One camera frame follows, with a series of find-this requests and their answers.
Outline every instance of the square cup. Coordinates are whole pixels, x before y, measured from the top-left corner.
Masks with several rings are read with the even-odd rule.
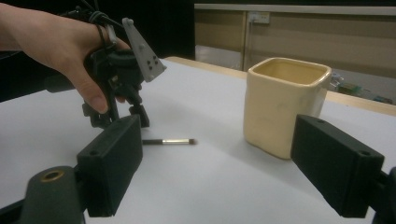
[[[296,117],[319,116],[331,72],[326,65],[286,58],[270,58],[248,69],[245,139],[289,160]]]

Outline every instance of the cup rim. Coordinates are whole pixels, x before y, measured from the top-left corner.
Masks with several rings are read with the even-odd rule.
[[[323,76],[321,76],[320,78],[318,78],[317,80],[315,80],[314,82],[311,82],[309,84],[302,84],[302,83],[295,83],[295,82],[291,82],[291,81],[287,81],[284,79],[280,79],[280,78],[276,78],[276,77],[270,77],[270,76],[263,76],[262,74],[256,73],[253,70],[259,66],[261,66],[263,63],[268,63],[274,60],[282,60],[282,61],[287,61],[287,62],[292,62],[292,63],[305,63],[305,64],[310,64],[310,65],[314,65],[314,66],[320,66],[326,69],[326,72],[323,74]],[[256,63],[255,65],[253,65],[252,67],[250,67],[247,70],[247,75],[252,75],[255,77],[263,77],[263,78],[268,78],[270,80],[276,80],[288,85],[294,85],[294,86],[304,86],[304,87],[309,87],[309,86],[316,86],[319,82],[321,82],[322,80],[326,79],[327,77],[329,77],[332,73],[332,69],[324,64],[320,64],[320,63],[311,63],[311,62],[307,62],[307,61],[301,61],[301,60],[295,60],[295,59],[290,59],[290,58],[282,58],[282,57],[274,57],[274,58],[268,58],[260,63]]]

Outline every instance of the white table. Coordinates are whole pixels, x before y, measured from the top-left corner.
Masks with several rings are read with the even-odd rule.
[[[151,125],[143,138],[195,138],[196,146],[144,147],[117,214],[87,223],[371,223],[339,217],[292,161],[249,145],[242,134],[246,83],[179,63],[143,85]],[[76,165],[101,132],[83,117],[76,91],[38,92],[0,104],[0,207],[24,197],[36,173]],[[122,116],[129,105],[120,105]],[[326,101],[321,118],[396,165],[396,117]]]

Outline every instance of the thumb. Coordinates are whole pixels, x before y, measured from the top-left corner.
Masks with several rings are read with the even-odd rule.
[[[75,69],[75,71],[77,72],[71,73],[73,75],[65,75],[76,87],[76,90],[82,96],[82,98],[84,98],[88,105],[90,105],[97,112],[105,114],[108,110],[108,105],[102,90],[88,75],[83,66],[81,66],[79,69]]]

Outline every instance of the hand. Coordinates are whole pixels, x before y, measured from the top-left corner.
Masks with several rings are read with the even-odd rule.
[[[101,29],[108,41],[106,29]],[[84,67],[85,58],[103,45],[95,25],[0,4],[0,30],[0,50],[22,50],[37,62],[64,74],[92,108],[107,112],[104,94]],[[129,48],[121,40],[117,47]]]

